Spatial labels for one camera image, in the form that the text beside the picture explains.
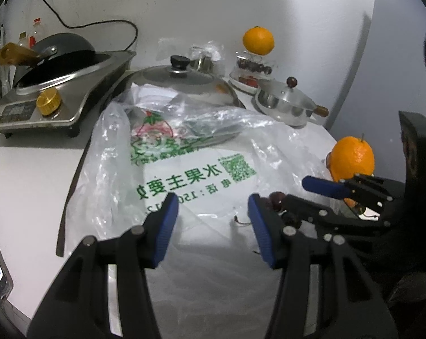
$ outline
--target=electrical wire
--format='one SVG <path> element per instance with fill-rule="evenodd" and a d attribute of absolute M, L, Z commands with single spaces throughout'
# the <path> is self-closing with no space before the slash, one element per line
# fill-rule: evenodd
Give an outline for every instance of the electrical wire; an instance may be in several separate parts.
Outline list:
<path fill-rule="evenodd" d="M 45 5 L 48 6 L 48 8 L 58 18 L 58 20 L 61 22 L 61 24 L 67 29 L 81 29 L 81 28 L 91 27 L 92 25 L 107 24 L 107 23 L 126 23 L 126 24 L 131 25 L 134 28 L 135 35 L 134 35 L 133 41 L 126 47 L 126 49 L 124 49 L 124 51 L 126 51 L 131 46 L 133 46 L 134 42 L 136 42 L 136 40 L 137 40 L 138 28 L 137 28 L 136 24 L 133 23 L 132 21 L 129 21 L 129 20 L 126 20 L 126 19 L 111 19 L 111 20 L 95 21 L 93 23 L 84 24 L 84 25 L 70 26 L 62 20 L 61 16 L 58 14 L 58 12 L 55 9 L 53 9 L 50 6 L 50 4 L 47 2 L 47 0 L 42 0 L 42 1 L 44 2 Z"/>

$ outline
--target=white table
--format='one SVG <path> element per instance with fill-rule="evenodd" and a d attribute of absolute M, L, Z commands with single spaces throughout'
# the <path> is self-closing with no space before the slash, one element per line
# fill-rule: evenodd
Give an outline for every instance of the white table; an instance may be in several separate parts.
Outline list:
<path fill-rule="evenodd" d="M 238 96 L 253 109 L 250 96 L 240 92 Z M 29 318 L 65 262 L 55 255 L 56 238 L 65 198 L 90 135 L 88 122 L 93 120 L 75 139 L 63 134 L 14 134 L 5 139 L 0 134 L 0 249 L 14 281 L 9 301 Z M 308 123 L 300 132 L 320 159 L 335 144 L 319 125 Z"/>

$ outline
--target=pan handle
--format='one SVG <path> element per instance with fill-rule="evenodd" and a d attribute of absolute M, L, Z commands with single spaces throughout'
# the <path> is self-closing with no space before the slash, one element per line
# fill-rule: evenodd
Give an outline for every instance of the pan handle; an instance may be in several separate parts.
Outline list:
<path fill-rule="evenodd" d="M 316 106 L 313 113 L 320 117 L 327 117 L 329 115 L 329 110 L 323 106 Z"/>
<path fill-rule="evenodd" d="M 36 51 L 12 42 L 0 49 L 0 65 L 34 66 L 41 60 L 41 55 Z"/>

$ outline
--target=qr code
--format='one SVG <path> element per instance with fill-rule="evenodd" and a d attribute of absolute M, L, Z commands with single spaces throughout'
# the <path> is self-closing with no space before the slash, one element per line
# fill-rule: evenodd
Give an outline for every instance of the qr code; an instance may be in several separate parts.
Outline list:
<path fill-rule="evenodd" d="M 231 155 L 230 157 L 218 159 L 221 166 L 232 177 L 235 182 L 240 182 L 257 174 L 246 162 L 241 154 Z"/>

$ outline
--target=gold knob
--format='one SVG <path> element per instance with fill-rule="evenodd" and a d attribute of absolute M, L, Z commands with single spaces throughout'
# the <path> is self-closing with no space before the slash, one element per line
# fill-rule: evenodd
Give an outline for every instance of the gold knob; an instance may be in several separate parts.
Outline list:
<path fill-rule="evenodd" d="M 42 116 L 48 116 L 54 113 L 61 105 L 61 96 L 56 88 L 45 89 L 38 96 L 36 106 Z"/>

